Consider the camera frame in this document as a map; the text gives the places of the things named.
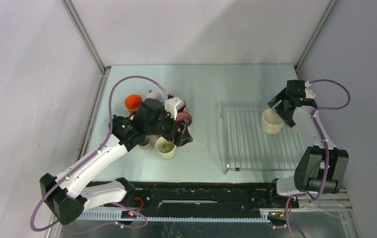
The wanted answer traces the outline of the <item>pink patterned mug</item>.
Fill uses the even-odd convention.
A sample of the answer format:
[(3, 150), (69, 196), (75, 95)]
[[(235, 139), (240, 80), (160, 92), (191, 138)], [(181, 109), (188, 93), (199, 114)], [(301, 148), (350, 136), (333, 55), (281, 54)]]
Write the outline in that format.
[(177, 114), (177, 118), (176, 118), (177, 126), (182, 127), (182, 123), (184, 122), (185, 119), (188, 120), (188, 132), (190, 134), (193, 134), (193, 125), (192, 125), (193, 119), (192, 119), (192, 116), (189, 114), (188, 107), (185, 107), (181, 112)]

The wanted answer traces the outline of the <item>pale green cup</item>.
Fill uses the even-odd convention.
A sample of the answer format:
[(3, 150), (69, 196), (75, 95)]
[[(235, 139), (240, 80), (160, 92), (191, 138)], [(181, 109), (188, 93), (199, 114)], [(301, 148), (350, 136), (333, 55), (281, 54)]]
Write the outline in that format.
[(170, 160), (175, 157), (177, 147), (163, 137), (157, 139), (155, 143), (156, 151), (162, 159)]

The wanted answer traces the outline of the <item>cream cup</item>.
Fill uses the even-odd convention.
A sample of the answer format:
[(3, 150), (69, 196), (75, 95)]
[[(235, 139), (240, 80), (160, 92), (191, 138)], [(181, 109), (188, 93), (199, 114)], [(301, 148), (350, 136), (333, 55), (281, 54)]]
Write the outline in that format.
[(284, 120), (274, 108), (267, 108), (262, 113), (262, 127), (268, 134), (277, 134), (284, 127)]

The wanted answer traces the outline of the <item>beige mug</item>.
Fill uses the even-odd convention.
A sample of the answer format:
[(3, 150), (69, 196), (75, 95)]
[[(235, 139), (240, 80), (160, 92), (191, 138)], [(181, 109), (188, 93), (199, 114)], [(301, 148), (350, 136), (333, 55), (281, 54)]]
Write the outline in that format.
[(139, 144), (139, 147), (143, 150), (152, 150), (153, 144), (152, 144), (151, 138), (149, 136), (146, 136), (145, 140)]

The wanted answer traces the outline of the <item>light blue mug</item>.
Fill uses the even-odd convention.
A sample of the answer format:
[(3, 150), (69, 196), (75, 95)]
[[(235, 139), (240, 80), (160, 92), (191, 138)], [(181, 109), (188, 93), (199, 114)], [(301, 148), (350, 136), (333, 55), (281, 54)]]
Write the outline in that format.
[(161, 103), (163, 102), (163, 99), (164, 99), (161, 92), (156, 92), (156, 91), (152, 91), (152, 90), (149, 90), (149, 93), (148, 93), (146, 98), (147, 99), (155, 99), (155, 100), (157, 100)]

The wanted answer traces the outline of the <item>orange mug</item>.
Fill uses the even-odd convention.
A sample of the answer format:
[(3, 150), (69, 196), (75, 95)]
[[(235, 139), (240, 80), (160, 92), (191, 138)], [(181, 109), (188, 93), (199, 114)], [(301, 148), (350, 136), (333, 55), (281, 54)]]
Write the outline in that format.
[(129, 111), (129, 113), (133, 113), (133, 112), (138, 111), (139, 106), (141, 105), (142, 102), (143, 102), (143, 98), (141, 96), (133, 94), (133, 95), (129, 95), (125, 99), (124, 104), (127, 110)]

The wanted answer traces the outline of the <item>dark green mug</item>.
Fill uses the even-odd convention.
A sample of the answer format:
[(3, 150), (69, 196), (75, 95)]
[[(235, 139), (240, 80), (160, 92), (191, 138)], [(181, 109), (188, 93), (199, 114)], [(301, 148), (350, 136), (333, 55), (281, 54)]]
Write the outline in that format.
[(125, 119), (125, 117), (123, 117), (123, 116), (113, 115), (113, 116), (112, 116), (112, 121), (111, 121), (111, 123), (108, 124), (108, 128), (109, 128), (109, 129), (113, 128), (114, 125), (115, 125), (118, 121), (120, 121), (120, 120), (122, 120), (122, 119)]

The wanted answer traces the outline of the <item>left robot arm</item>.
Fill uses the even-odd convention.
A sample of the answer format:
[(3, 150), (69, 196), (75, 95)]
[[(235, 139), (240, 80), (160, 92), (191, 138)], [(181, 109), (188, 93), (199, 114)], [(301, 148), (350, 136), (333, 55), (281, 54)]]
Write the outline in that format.
[(40, 178), (43, 202), (58, 222), (67, 225), (84, 211), (118, 202), (130, 206), (135, 200), (134, 186), (125, 178), (89, 187), (88, 183), (116, 159), (145, 141), (147, 136), (159, 135), (176, 147), (192, 142), (188, 121), (177, 122), (177, 115), (186, 103), (170, 97), (164, 103), (145, 99), (138, 110), (128, 117), (112, 117), (106, 140), (57, 176), (49, 173)]

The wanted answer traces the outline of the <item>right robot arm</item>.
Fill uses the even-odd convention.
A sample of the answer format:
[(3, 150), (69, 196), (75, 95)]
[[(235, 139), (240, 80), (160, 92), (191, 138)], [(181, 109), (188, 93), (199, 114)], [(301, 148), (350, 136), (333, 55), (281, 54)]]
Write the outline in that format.
[(272, 207), (281, 206), (287, 196), (308, 195), (317, 200), (323, 194), (336, 194), (342, 188), (349, 155), (330, 139), (319, 112), (343, 109), (349, 105), (351, 96), (340, 85), (346, 93), (346, 103), (335, 108), (319, 107), (311, 85), (309, 81), (288, 80), (286, 87), (268, 102), (286, 125), (297, 129), (303, 142), (308, 144), (294, 175), (277, 179), (275, 188), (267, 192), (266, 200)]

